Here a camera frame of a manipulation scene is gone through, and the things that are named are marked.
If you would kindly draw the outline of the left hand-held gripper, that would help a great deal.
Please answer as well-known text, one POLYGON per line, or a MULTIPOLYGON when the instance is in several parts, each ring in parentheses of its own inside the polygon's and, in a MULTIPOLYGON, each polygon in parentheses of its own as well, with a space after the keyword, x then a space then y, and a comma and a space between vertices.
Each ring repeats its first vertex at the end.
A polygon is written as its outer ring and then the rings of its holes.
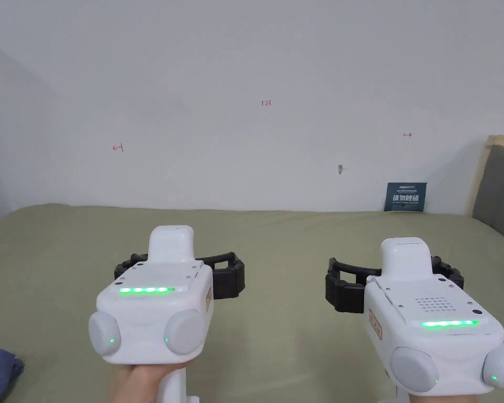
POLYGON ((180 364, 203 350, 214 300, 245 288, 234 252, 194 256, 190 226, 159 226, 147 253, 116 265, 114 282, 97 296, 89 319, 94 350, 112 364, 180 364))

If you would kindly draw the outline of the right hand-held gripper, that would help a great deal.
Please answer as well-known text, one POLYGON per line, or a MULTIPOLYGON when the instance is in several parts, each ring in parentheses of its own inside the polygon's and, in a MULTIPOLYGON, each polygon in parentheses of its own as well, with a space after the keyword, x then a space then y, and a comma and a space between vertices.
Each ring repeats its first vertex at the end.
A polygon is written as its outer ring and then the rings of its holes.
POLYGON ((446 397, 504 388, 504 328, 464 291, 460 271, 431 256, 419 238, 386 239, 381 252, 381 269, 329 259, 325 299, 337 312, 364 313, 398 393, 446 397))

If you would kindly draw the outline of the person's left hand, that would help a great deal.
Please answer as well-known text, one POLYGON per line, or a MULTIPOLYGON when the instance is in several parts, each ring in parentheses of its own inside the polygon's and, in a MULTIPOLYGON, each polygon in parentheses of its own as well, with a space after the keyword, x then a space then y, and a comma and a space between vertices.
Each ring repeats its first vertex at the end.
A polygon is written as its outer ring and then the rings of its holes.
POLYGON ((106 402, 155 402, 160 381, 188 364, 115 365, 106 402))

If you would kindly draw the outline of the person's right hand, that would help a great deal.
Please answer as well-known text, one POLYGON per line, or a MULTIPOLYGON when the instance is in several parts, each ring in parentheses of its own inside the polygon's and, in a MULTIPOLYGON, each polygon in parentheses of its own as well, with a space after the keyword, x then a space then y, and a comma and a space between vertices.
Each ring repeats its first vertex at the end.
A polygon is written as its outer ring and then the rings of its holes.
POLYGON ((459 396, 414 396, 409 394, 410 403, 475 403, 478 395, 459 396))

